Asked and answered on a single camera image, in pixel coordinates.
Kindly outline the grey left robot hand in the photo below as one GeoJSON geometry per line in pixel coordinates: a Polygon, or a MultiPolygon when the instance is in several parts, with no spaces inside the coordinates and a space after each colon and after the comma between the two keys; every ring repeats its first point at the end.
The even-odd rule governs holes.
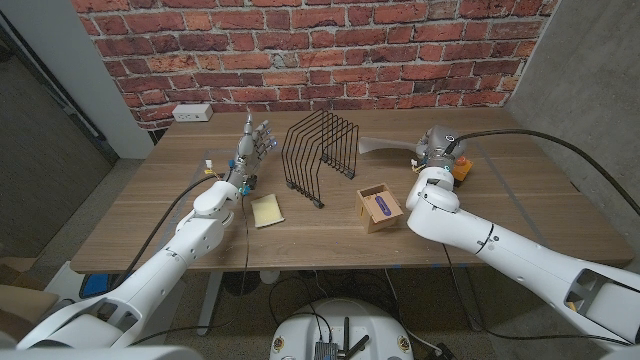
{"type": "Polygon", "coordinates": [[[224,180],[247,194],[257,184],[257,171],[267,153],[277,146],[276,138],[271,134],[269,121],[253,125],[253,117],[247,115],[243,135],[236,148],[236,155],[224,180]]]}

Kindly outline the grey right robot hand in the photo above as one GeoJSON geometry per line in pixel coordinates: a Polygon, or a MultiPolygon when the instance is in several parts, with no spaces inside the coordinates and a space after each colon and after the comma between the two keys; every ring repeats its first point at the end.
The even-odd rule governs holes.
{"type": "Polygon", "coordinates": [[[452,172],[455,162],[464,154],[467,147],[467,143],[461,141],[451,152],[446,151],[458,137],[459,134],[449,127],[433,126],[423,135],[416,147],[419,164],[426,167],[440,167],[452,172]]]}

